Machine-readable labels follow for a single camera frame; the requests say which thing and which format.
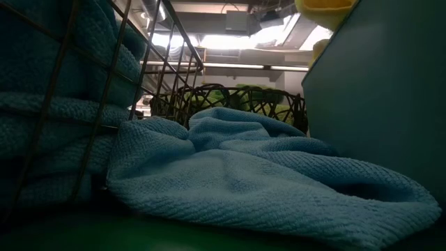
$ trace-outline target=white wall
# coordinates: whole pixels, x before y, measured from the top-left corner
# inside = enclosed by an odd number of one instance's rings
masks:
[[[299,93],[303,97],[304,91],[302,89],[302,80],[304,79],[305,74],[306,73],[285,72],[285,91],[288,91],[293,95]]]

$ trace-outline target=metal bar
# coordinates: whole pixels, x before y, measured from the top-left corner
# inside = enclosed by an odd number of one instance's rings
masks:
[[[189,84],[187,84],[187,81],[189,78],[189,71],[190,71],[191,64],[192,64],[192,57],[189,58],[189,65],[187,66],[186,80],[184,82],[183,90],[181,90],[180,104],[178,105],[179,107],[181,107],[181,105],[183,105],[184,91],[186,90],[186,87],[189,87]],[[175,121],[177,121],[177,120],[178,120],[178,113],[175,115]]]
[[[107,94],[108,91],[110,89],[111,83],[112,83],[112,70],[115,69],[116,64],[118,62],[118,55],[119,55],[119,48],[121,47],[121,44],[123,42],[124,39],[124,33],[125,33],[125,25],[127,24],[127,19],[128,19],[128,13],[130,11],[130,5],[132,3],[132,0],[127,0],[127,5],[125,6],[125,15],[123,17],[123,21],[121,23],[121,27],[119,29],[119,34],[118,34],[118,40],[117,40],[117,44],[114,50],[114,54],[113,54],[113,59],[111,60],[111,65],[110,65],[110,69],[108,72],[108,76],[107,76],[107,81],[105,82],[105,87],[104,87],[104,92],[102,93],[102,97],[100,100],[100,104],[99,104],[99,108],[98,108],[98,114],[96,115],[95,118],[95,122],[94,122],[94,126],[91,132],[91,136],[89,139],[89,144],[87,145],[85,152],[84,152],[84,157],[82,158],[82,165],[76,180],[76,184],[73,188],[71,197],[70,197],[70,201],[74,202],[74,200],[76,199],[77,196],[77,192],[79,191],[80,188],[80,184],[82,181],[82,177],[84,176],[84,172],[86,169],[86,166],[89,162],[89,158],[90,158],[90,152],[91,152],[91,148],[93,147],[93,143],[95,140],[95,135],[96,132],[98,131],[98,127],[100,125],[100,119],[102,117],[102,111],[104,110],[105,107],[105,102],[107,101]]]
[[[178,31],[180,32],[181,36],[183,37],[184,41],[186,42],[187,47],[189,47],[191,54],[194,55],[194,58],[198,64],[197,71],[202,71],[203,70],[203,61],[200,59],[200,55],[198,54],[198,52],[195,50],[195,47],[190,42],[189,36],[187,35],[186,31],[184,30],[183,24],[181,23],[178,16],[175,14],[175,9],[172,6],[172,3],[170,2],[170,0],[162,0],[162,2],[164,4],[164,7],[169,12],[172,20],[174,21],[174,24],[178,27]]]
[[[45,34],[46,36],[50,37],[51,39],[55,40],[56,42],[62,43],[63,38],[62,37],[58,37],[56,35],[54,35],[51,31],[49,31],[48,29],[46,29],[43,26],[40,26],[39,24],[36,24],[33,20],[29,19],[27,16],[21,14],[20,12],[14,10],[13,8],[11,8],[9,5],[5,4],[5,3],[0,3],[0,8],[4,8],[5,11],[11,12],[12,14],[14,14],[19,20],[22,20],[23,22],[25,22],[26,24],[30,25],[31,27],[33,27],[35,30]],[[82,56],[86,57],[87,59],[89,59],[90,61],[98,64],[99,66],[101,66],[104,69],[107,69],[107,64],[102,62],[101,60],[95,58],[94,56],[90,55],[89,52],[86,52],[85,50],[76,47],[73,44],[68,44],[68,47],[70,49],[73,49],[74,51],[76,51],[77,53],[81,54]],[[124,74],[120,73],[118,70],[114,70],[113,73],[120,77],[121,79],[130,82],[130,83],[134,83],[133,80],[131,80],[130,78],[126,77]]]
[[[17,180],[17,187],[14,192],[13,201],[12,201],[10,207],[7,209],[5,217],[3,219],[4,222],[8,220],[10,214],[13,212],[15,206],[17,205],[17,201],[18,201],[18,199],[20,197],[20,193],[22,191],[23,182],[26,178],[26,174],[28,173],[28,171],[31,167],[31,162],[33,160],[34,153],[37,151],[40,134],[42,133],[43,125],[44,125],[45,119],[48,115],[48,110],[49,110],[49,106],[51,105],[52,96],[54,95],[54,91],[56,90],[57,78],[58,78],[60,70],[61,70],[63,58],[65,57],[65,54],[66,54],[66,51],[68,48],[68,43],[70,42],[71,31],[75,25],[75,20],[76,20],[78,9],[79,9],[78,0],[73,0],[70,18],[69,18],[68,24],[67,24],[67,31],[66,31],[65,35],[63,36],[61,46],[59,47],[59,51],[57,52],[56,62],[54,64],[51,78],[49,81],[49,85],[47,87],[47,93],[45,94],[45,97],[44,97],[44,100],[42,103],[42,108],[40,110],[40,116],[39,116],[38,122],[34,128],[33,136],[31,138],[31,142],[29,144],[29,149],[26,152],[26,156],[24,159],[24,166],[23,166],[23,168],[20,172],[19,178]]]
[[[169,35],[169,42],[167,43],[167,47],[166,47],[166,57],[163,58],[162,56],[160,56],[160,58],[163,59],[164,64],[162,66],[162,71],[160,73],[160,78],[158,79],[158,86],[156,88],[156,93],[155,93],[155,97],[156,99],[153,101],[153,106],[156,107],[159,97],[160,97],[160,91],[161,91],[161,85],[162,85],[162,80],[164,79],[164,72],[166,71],[166,66],[169,65],[170,68],[173,68],[169,62],[167,62],[167,59],[169,58],[169,53],[170,53],[170,43],[172,40],[172,36],[174,35],[174,29],[175,29],[175,22],[172,24],[171,27],[171,31],[170,31],[170,35]]]
[[[118,15],[120,15],[121,17],[124,17],[125,13],[113,2],[113,0],[107,0],[109,2],[109,5],[114,9],[114,11],[116,11],[116,13],[118,13]],[[132,23],[132,21],[130,21],[127,18],[127,24],[130,26],[130,28],[133,29],[134,32],[136,32],[143,40],[144,42],[149,45],[150,42],[147,39],[147,37],[145,37],[145,35]]]
[[[195,81],[197,80],[197,74],[198,74],[198,71],[195,71],[194,81],[192,83],[192,90],[190,91],[190,95],[189,95],[188,102],[187,102],[186,118],[185,118],[184,124],[183,124],[184,127],[187,127],[187,120],[189,119],[188,116],[189,116],[190,106],[192,105],[192,97],[194,96],[194,92],[195,92]]]
[[[156,20],[158,18],[158,12],[160,10],[160,4],[161,1],[157,1],[156,3],[156,11],[155,11],[155,16],[153,18],[153,22],[151,24],[151,34],[148,37],[148,43],[147,43],[147,48],[146,48],[146,54],[144,55],[144,61],[142,63],[142,67],[141,67],[141,72],[139,73],[139,79],[138,79],[138,87],[135,94],[134,94],[134,98],[133,98],[133,104],[132,104],[132,110],[130,111],[130,115],[128,117],[128,120],[132,120],[133,119],[133,115],[134,115],[134,111],[136,110],[136,106],[137,106],[137,102],[138,102],[138,94],[139,94],[139,90],[141,89],[142,83],[143,83],[143,79],[144,79],[144,71],[146,70],[146,66],[147,66],[147,60],[148,60],[148,55],[150,54],[151,51],[151,46],[150,44],[152,43],[152,38],[153,38],[153,33],[155,32],[155,25],[156,25]]]
[[[157,51],[157,50],[153,50],[153,52],[155,52],[155,54],[157,55],[157,57],[159,57],[160,59],[161,59],[161,61],[163,62],[163,64],[162,64],[162,67],[164,68],[164,70],[162,70],[162,72],[163,72],[163,74],[164,73],[166,73],[165,72],[165,64],[169,67],[169,69],[172,71],[172,73],[173,74],[176,74],[177,73],[177,71],[175,70],[175,68],[171,65],[171,63],[169,63],[168,61],[167,61],[167,59],[165,59],[161,54],[160,54],[160,52],[159,51]],[[145,74],[155,74],[156,72],[145,72]],[[184,82],[184,79],[181,77],[181,76],[178,76],[179,78],[180,78],[180,80],[182,81],[182,82]]]
[[[178,65],[177,65],[177,71],[178,72],[180,70],[181,67],[181,60],[183,59],[183,53],[184,53],[184,43],[181,46],[181,51],[180,51],[180,57],[178,59]],[[178,95],[178,73],[175,76],[175,80],[174,80],[174,86],[172,87],[172,94],[171,94],[171,101],[174,102],[174,107],[176,105],[176,96]]]
[[[119,8],[119,7],[118,7],[112,0],[108,0],[108,2],[109,2],[109,4],[112,6],[112,8],[113,8],[113,9],[114,9],[114,10],[115,10],[121,17],[124,16],[124,13],[122,12],[122,10],[121,10],[121,9],[120,9],[120,8]],[[180,32],[181,36],[184,38],[184,40],[185,40],[185,42],[186,42],[186,44],[187,44],[187,47],[189,48],[189,50],[190,50],[190,52],[191,52],[191,55],[194,56],[194,58],[195,58],[195,60],[196,60],[197,62],[201,63],[202,60],[200,59],[200,56],[199,56],[197,50],[195,49],[195,47],[194,47],[194,46],[192,45],[192,43],[190,42],[190,39],[189,39],[189,37],[187,36],[187,34],[186,34],[185,30],[184,30],[183,25],[181,24],[181,22],[180,22],[178,16],[177,16],[176,13],[175,13],[174,7],[171,5],[171,3],[170,3],[169,0],[162,0],[162,2],[163,2],[164,7],[167,9],[167,12],[170,14],[172,20],[174,21],[174,24],[176,24],[176,26],[178,27],[178,31]],[[149,40],[148,40],[148,39],[145,37],[145,35],[142,34],[141,31],[138,30],[138,28],[137,28],[137,27],[136,27],[130,20],[127,20],[126,22],[129,24],[129,26],[130,26],[135,32],[138,33],[138,35],[140,35],[140,36],[144,39],[144,42],[145,42],[145,43],[147,43],[148,45],[151,46],[151,49],[152,49],[152,50],[156,50],[155,47],[152,45],[152,42],[151,42],[151,41],[149,42],[150,38],[149,38]],[[198,67],[196,70],[198,70],[198,71],[202,71],[202,70],[203,70],[203,67]]]

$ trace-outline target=wire basket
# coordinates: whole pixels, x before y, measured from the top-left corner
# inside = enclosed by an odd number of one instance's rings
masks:
[[[262,89],[259,86],[205,84],[194,89],[185,86],[154,97],[150,106],[152,115],[177,121],[186,127],[188,119],[197,112],[211,107],[228,107],[262,114],[305,133],[308,131],[305,100],[300,94],[295,96],[286,91]]]
[[[187,37],[183,25],[178,19],[178,16],[176,15],[174,8],[169,0],[153,0],[153,5],[151,6],[151,8],[153,8],[151,9],[151,14],[153,15],[153,19],[152,22],[150,22],[150,25],[148,26],[148,33],[149,33],[148,38],[129,19],[132,0],[127,0],[123,10],[116,5],[115,1],[112,0],[107,1],[107,3],[114,10],[115,14],[117,14],[119,17],[122,18],[122,22],[118,24],[117,43],[114,46],[114,53],[112,54],[112,57],[108,59],[110,63],[107,63],[106,61],[99,59],[98,57],[95,57],[95,55],[92,54],[90,51],[82,49],[80,46],[78,46],[76,43],[73,42],[72,34],[76,29],[76,21],[81,1],[88,1],[88,0],[72,0],[70,4],[69,18],[67,19],[65,27],[66,32],[62,36],[60,34],[52,32],[44,25],[41,25],[38,22],[39,20],[32,20],[27,15],[25,15],[26,13],[21,13],[20,11],[14,9],[10,4],[7,3],[7,1],[0,1],[0,15],[11,16],[19,20],[18,22],[21,22],[21,25],[31,27],[33,31],[37,31],[38,33],[41,33],[47,36],[48,38],[52,39],[53,41],[59,43],[59,48],[57,50],[57,54],[54,61],[54,67],[52,68],[49,84],[47,85],[46,91],[43,95],[43,101],[41,107],[39,107],[39,112],[27,112],[21,109],[13,109],[12,107],[2,107],[0,109],[0,113],[2,114],[2,116],[25,116],[27,118],[33,119],[30,123],[35,123],[35,125],[33,126],[34,128],[33,133],[30,136],[30,141],[26,153],[24,154],[24,156],[13,160],[13,162],[17,165],[16,168],[17,170],[19,170],[19,174],[17,175],[18,177],[17,185],[15,186],[15,190],[13,192],[13,195],[11,196],[12,200],[10,202],[10,206],[6,208],[5,212],[2,212],[3,223],[8,221],[8,219],[12,215],[12,212],[14,212],[16,209],[17,201],[20,198],[21,190],[24,187],[24,184],[26,183],[27,180],[27,174],[29,173],[32,163],[36,158],[36,154],[38,152],[38,142],[41,134],[43,133],[43,128],[45,124],[48,124],[50,121],[52,121],[57,123],[88,126],[91,129],[91,133],[88,136],[88,144],[86,145],[82,157],[82,163],[79,166],[77,180],[75,181],[75,185],[72,188],[72,193],[69,200],[65,201],[66,204],[72,204],[76,200],[81,180],[84,176],[86,166],[89,163],[91,149],[93,147],[95,137],[97,137],[104,131],[107,131],[107,133],[110,132],[116,133],[118,130],[117,127],[103,124],[101,120],[105,112],[105,108],[108,106],[107,96],[109,95],[112,78],[119,78],[121,81],[126,82],[129,85],[133,85],[135,87],[134,88],[135,92],[133,95],[134,98],[132,103],[133,106],[129,108],[130,115],[128,119],[131,120],[134,118],[136,103],[138,99],[141,97],[141,91],[143,91],[145,94],[152,95],[157,100],[161,100],[161,98],[158,97],[160,96],[161,92],[160,90],[162,88],[162,82],[165,73],[174,74],[176,76],[176,85],[177,85],[176,88],[178,88],[180,82],[183,84],[183,86],[185,86],[185,88],[192,89],[193,86],[191,87],[187,85],[187,79],[190,77],[191,74],[195,74],[195,76],[197,76],[197,73],[203,70],[203,62],[199,54],[195,50],[194,46],[191,44],[190,39]],[[159,48],[157,48],[152,44],[152,37],[155,31],[155,26],[160,21],[160,18],[157,17],[160,15],[169,18],[171,25],[169,29],[169,43],[165,48],[164,53],[162,53],[159,50]],[[139,78],[137,81],[131,80],[130,77],[123,74],[117,68],[120,47],[123,43],[125,30],[128,27],[130,27],[139,36],[139,38],[142,39],[146,44],[144,52],[144,60],[141,62],[141,71],[139,72]],[[172,60],[171,57],[169,56],[169,50],[171,49],[171,40],[174,32],[179,33],[181,38],[183,39],[183,44],[180,46],[179,49],[180,56],[178,58],[178,64],[170,63],[172,62]],[[5,36],[6,38],[9,37],[7,33],[3,34],[3,36]],[[64,59],[66,58],[67,53],[71,52],[78,53],[78,55],[82,57],[83,60],[88,61],[95,67],[103,69],[107,73],[107,80],[104,84],[103,91],[101,91],[100,98],[98,100],[98,108],[96,116],[93,119],[92,123],[89,122],[87,123],[85,121],[79,121],[77,119],[72,119],[72,118],[62,118],[49,115],[51,102],[52,100],[54,100],[54,97],[56,96],[55,90],[58,84],[58,77],[63,68],[62,66],[64,63]],[[187,67],[184,67],[184,63],[182,64],[184,54],[189,55]],[[152,58],[158,59],[158,61],[161,63],[161,66],[159,64],[157,64],[156,66],[155,65],[152,66],[150,63],[148,63],[148,60]],[[142,84],[145,75],[153,75],[153,74],[157,75],[157,81],[155,82],[154,88],[150,90],[150,88],[147,88]],[[176,107],[173,107],[172,109],[175,110],[175,112],[180,114],[181,116],[187,116],[187,114],[181,109],[177,109]]]

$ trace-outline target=blue fabric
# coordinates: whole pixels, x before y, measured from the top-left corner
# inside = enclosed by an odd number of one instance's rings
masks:
[[[21,110],[38,114],[43,96],[29,93],[0,92],[0,110]],[[67,202],[75,186],[81,167],[91,124],[98,113],[98,103],[73,98],[54,97],[49,108],[52,119],[70,119],[78,123],[47,121],[38,141],[30,172],[22,189],[18,207],[49,206]],[[102,124],[119,126],[129,117],[129,111],[114,105],[105,106]],[[17,177],[23,168],[23,158],[31,142],[36,117],[2,113],[0,116],[0,208],[12,201]],[[116,133],[99,130],[96,136],[86,173],[82,179],[78,201],[91,198],[92,177],[104,177],[109,152]]]
[[[0,0],[60,40],[65,36],[72,0]],[[69,49],[63,59],[55,96],[49,109],[19,207],[48,206],[67,201],[74,188],[91,125],[57,122],[68,119],[92,123],[104,91],[107,72],[74,51],[80,48],[110,66],[120,23],[107,0],[79,0]],[[11,201],[23,158],[40,112],[60,43],[21,21],[8,11],[0,14],[0,208]],[[137,81],[144,41],[126,27],[116,70]],[[118,126],[128,119],[126,109],[137,87],[113,76],[102,124]],[[28,116],[14,115],[21,113]],[[104,177],[115,135],[100,130],[95,138],[78,199],[90,198],[92,177]]]
[[[65,35],[72,0],[0,0],[43,26],[57,38]],[[119,26],[107,0],[80,0],[70,49],[64,57],[55,94],[99,101],[107,79],[100,66],[75,52],[78,47],[110,66]],[[0,91],[45,94],[60,43],[37,31],[9,12],[0,15]],[[139,78],[139,60],[145,43],[130,27],[119,50],[117,71],[133,81]],[[137,90],[114,76],[107,102],[120,107],[132,104]]]
[[[339,249],[384,248],[441,212],[401,174],[337,157],[285,123],[221,107],[195,114],[189,132],[156,117],[121,124],[107,185],[139,213]]]

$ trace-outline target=fluorescent light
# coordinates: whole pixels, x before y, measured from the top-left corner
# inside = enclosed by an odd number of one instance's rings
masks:
[[[247,36],[207,35],[200,46],[217,50],[242,50],[254,48],[255,44]]]
[[[285,43],[285,40],[288,38],[288,36],[291,33],[291,31],[293,30],[295,24],[297,24],[299,17],[300,17],[300,13],[296,13],[290,18],[288,24],[286,25],[286,27],[284,29],[284,32],[282,32],[279,35],[279,38],[276,40],[275,46],[283,45]]]
[[[239,69],[263,69],[260,65],[248,65],[239,63],[203,63],[204,67],[209,68],[239,68]]]
[[[321,26],[317,26],[314,28],[314,30],[310,33],[306,41],[300,46],[299,50],[306,50],[310,51],[313,50],[313,45],[317,42],[319,42],[322,39],[330,39],[333,32],[331,30],[323,28]]]
[[[171,66],[177,66],[178,65],[178,62],[167,62],[167,63],[169,63]],[[147,61],[147,65],[148,66],[163,66],[164,62],[163,61]],[[186,62],[181,62],[180,63],[180,66],[188,66],[188,65],[189,65],[189,63],[186,63]],[[192,62],[190,64],[190,66],[191,67],[195,67],[195,63]]]
[[[195,36],[190,36],[190,43],[192,46],[198,46],[198,40]],[[152,43],[154,45],[167,47],[169,44],[169,36],[168,35],[161,35],[158,33],[153,34]],[[172,39],[170,41],[170,47],[171,48],[178,48],[181,47],[184,43],[183,37],[180,35],[173,35]]]
[[[247,4],[236,4],[237,8],[234,7],[232,4],[227,3],[226,5],[224,3],[197,3],[197,2],[179,2],[179,1],[172,1],[172,6],[174,6],[174,9],[177,13],[215,13],[215,14],[221,14],[226,13],[227,10],[238,10],[237,11],[248,11],[248,5]]]
[[[271,66],[271,70],[307,72],[308,71],[308,67],[300,67],[300,66]]]

